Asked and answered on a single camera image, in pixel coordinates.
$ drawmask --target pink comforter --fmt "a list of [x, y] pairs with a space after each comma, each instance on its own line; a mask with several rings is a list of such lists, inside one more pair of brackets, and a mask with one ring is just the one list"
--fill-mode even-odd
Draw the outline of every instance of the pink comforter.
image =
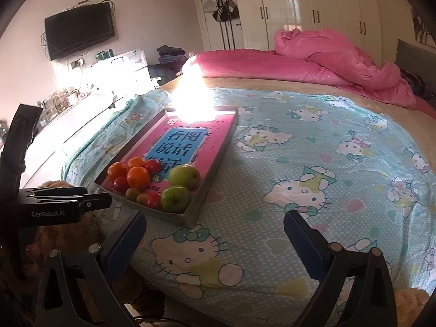
[[275, 34], [275, 51], [218, 50], [200, 53], [188, 63], [199, 65], [203, 77], [324, 84], [404, 108], [422, 108], [422, 100], [417, 105], [398, 66], [385, 63], [380, 69], [367, 53], [333, 29], [280, 30]]

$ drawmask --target television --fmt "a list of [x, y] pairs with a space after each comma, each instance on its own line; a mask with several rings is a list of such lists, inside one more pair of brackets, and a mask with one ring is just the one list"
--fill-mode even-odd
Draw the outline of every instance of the television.
[[115, 36], [109, 2], [75, 7], [44, 20], [50, 60], [66, 57]]

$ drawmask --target blue label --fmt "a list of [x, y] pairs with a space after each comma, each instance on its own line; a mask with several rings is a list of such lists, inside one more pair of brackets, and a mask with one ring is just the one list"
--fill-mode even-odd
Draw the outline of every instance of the blue label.
[[191, 161], [208, 132], [204, 128], [172, 128], [152, 147], [147, 159], [162, 162], [163, 170], [159, 173], [167, 180], [172, 168]]

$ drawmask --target white wardrobe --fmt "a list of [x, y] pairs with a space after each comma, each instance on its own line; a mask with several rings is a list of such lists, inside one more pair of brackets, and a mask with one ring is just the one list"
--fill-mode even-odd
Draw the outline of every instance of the white wardrobe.
[[274, 49], [279, 29], [334, 28], [380, 66], [382, 30], [377, 0], [238, 0], [245, 48]]

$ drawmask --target hello kitty bed sheet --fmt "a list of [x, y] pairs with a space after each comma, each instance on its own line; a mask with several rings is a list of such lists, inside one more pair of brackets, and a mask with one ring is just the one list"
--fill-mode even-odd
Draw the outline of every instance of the hello kitty bed sheet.
[[[407, 131], [343, 97], [216, 88], [214, 100], [239, 107], [239, 126], [194, 228], [147, 216], [132, 260], [147, 280], [232, 326], [289, 326], [317, 287], [283, 232], [284, 213], [297, 209], [328, 241], [381, 248], [395, 288], [433, 290], [436, 177]], [[170, 102], [161, 90], [138, 97], [74, 156], [65, 179], [91, 188]], [[115, 202], [101, 212], [102, 231], [130, 212]]]

